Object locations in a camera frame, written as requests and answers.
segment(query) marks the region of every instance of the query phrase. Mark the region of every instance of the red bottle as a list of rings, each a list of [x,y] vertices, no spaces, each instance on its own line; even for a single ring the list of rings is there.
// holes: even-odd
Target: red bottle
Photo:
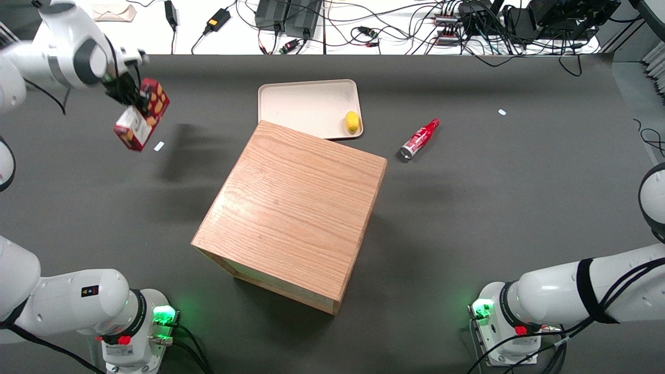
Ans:
[[[402,157],[411,160],[416,153],[418,153],[418,151],[430,141],[432,134],[439,126],[439,123],[441,123],[439,119],[435,118],[429,124],[416,131],[416,133],[411,136],[411,139],[400,148],[400,154]]]

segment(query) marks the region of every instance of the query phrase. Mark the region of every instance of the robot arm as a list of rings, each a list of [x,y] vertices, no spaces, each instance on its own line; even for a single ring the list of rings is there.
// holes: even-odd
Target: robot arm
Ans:
[[[14,43],[0,51],[0,114],[23,103],[26,80],[45,89],[85,88],[102,83],[108,96],[124,105],[141,102],[128,68],[148,62],[140,49],[112,45],[94,21],[72,3],[39,10],[53,34],[53,45]],[[0,192],[13,180],[16,162],[0,137]]]
[[[469,311],[489,352],[490,365],[513,365],[529,357],[525,363],[535,364],[541,337],[532,334],[548,325],[576,325],[589,317],[603,323],[665,319],[665,266],[661,266],[665,264],[665,163],[646,174],[638,201],[661,243],[535,270],[517,281],[493,282],[482,289]],[[636,268],[640,275],[636,273],[635,281],[606,309],[601,307],[615,283],[630,279],[624,275]]]
[[[37,257],[0,236],[0,321],[18,313],[13,325],[46,337],[78,331],[96,335],[108,370],[156,373],[177,316],[154,289],[130,289],[112,269],[41,277]],[[24,339],[13,327],[0,329],[0,344]]]

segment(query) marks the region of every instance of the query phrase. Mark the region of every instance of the yellow lemon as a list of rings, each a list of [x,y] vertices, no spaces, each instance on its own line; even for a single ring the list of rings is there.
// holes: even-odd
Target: yellow lemon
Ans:
[[[358,114],[355,112],[348,112],[346,114],[346,129],[351,134],[355,134],[356,131],[358,131],[358,127],[360,127],[360,118],[358,118]]]

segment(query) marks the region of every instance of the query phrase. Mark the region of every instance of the wood grain surface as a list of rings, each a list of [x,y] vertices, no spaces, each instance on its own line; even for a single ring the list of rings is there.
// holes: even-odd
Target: wood grain surface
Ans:
[[[339,303],[386,163],[261,121],[192,245]]]

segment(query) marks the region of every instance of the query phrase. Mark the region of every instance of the gray table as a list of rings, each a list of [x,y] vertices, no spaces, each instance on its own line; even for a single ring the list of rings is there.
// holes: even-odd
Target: gray table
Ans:
[[[575,78],[548,57],[496,69],[472,57],[153,58],[144,74],[172,105],[142,154],[115,137],[122,108],[100,91],[75,92],[67,117],[33,93],[3,118],[18,171],[0,196],[0,232],[37,254],[45,276],[116,268],[162,290],[218,373],[464,374],[475,360],[466,305],[486,283],[654,243],[636,198],[651,167],[636,124],[609,60],[584,57],[583,68]],[[339,78],[357,82],[366,127],[344,143],[389,164],[330,317],[234,280],[189,242],[256,125],[259,86]],[[431,143],[399,163],[398,147],[434,117]],[[661,373],[663,331],[593,325],[563,372]],[[76,333],[51,341],[88,357]],[[85,372],[29,343],[0,346],[2,374]],[[163,373],[187,372],[198,371],[170,349]]]

